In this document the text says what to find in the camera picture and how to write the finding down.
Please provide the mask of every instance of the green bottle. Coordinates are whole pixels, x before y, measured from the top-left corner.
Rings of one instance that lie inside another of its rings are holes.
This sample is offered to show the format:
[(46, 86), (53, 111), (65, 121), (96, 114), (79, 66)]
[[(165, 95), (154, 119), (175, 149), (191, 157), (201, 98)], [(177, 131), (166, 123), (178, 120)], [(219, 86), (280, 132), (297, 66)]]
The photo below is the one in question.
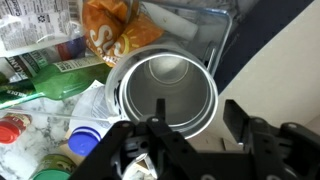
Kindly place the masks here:
[(41, 69), (37, 76), (0, 86), (0, 109), (39, 97), (61, 100), (86, 90), (92, 83), (105, 83), (111, 68), (98, 57), (58, 62)]

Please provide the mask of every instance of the white wall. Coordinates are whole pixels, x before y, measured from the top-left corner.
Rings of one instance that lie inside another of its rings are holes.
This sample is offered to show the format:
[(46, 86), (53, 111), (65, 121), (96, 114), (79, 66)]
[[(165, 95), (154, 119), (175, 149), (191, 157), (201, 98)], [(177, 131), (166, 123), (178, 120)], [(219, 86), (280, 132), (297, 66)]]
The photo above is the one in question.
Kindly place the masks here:
[(289, 121), (305, 125), (320, 114), (320, 1), (314, 1), (241, 70), (220, 95), (215, 120), (202, 136), (233, 140), (222, 122), (225, 99), (235, 99), (249, 115), (275, 126)]

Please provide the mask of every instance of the open tin can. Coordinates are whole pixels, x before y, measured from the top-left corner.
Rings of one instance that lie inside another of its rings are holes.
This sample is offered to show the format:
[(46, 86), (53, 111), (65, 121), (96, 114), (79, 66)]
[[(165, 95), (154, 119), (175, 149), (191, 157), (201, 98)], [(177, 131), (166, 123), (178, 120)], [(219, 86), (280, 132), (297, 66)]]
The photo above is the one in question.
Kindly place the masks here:
[(151, 45), (130, 53), (109, 74), (106, 100), (110, 113), (138, 123), (155, 115), (165, 100), (165, 121), (185, 138), (200, 133), (213, 120), (218, 94), (205, 66), (172, 45)]

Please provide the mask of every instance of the clear plastic bag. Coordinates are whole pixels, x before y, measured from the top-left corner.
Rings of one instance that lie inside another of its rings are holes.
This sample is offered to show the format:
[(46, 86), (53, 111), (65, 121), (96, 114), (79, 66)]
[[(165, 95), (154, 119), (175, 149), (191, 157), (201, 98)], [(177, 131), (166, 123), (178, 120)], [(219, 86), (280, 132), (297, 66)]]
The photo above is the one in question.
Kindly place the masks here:
[(83, 36), (78, 0), (0, 0), (0, 57)]

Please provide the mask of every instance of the green label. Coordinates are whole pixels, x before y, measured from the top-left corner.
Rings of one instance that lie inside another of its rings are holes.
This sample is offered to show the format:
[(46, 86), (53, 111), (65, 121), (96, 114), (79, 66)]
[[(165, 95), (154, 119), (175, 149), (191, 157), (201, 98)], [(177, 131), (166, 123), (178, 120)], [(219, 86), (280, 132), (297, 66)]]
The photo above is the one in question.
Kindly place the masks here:
[(45, 156), (40, 164), (38, 165), (35, 173), (46, 170), (46, 169), (56, 169), (65, 171), (67, 173), (72, 173), (76, 168), (76, 165), (67, 157), (62, 155), (47, 155)]
[(6, 60), (21, 79), (34, 77), (40, 69), (48, 65), (46, 57), (40, 51), (21, 54), (6, 58)]
[(0, 109), (39, 97), (30, 80), (0, 86)]

